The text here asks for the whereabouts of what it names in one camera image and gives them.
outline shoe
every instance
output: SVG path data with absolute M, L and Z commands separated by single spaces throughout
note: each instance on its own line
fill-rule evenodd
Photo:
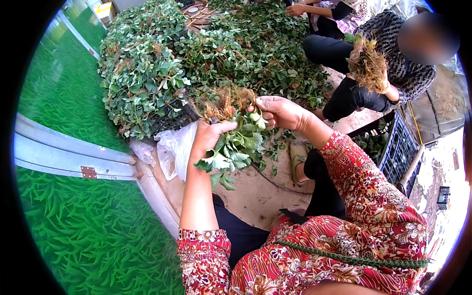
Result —
M 296 178 L 296 166 L 300 163 L 305 163 L 308 154 L 305 146 L 301 141 L 292 141 L 290 143 L 290 160 L 292 161 L 292 180 L 297 185 L 302 185 Z

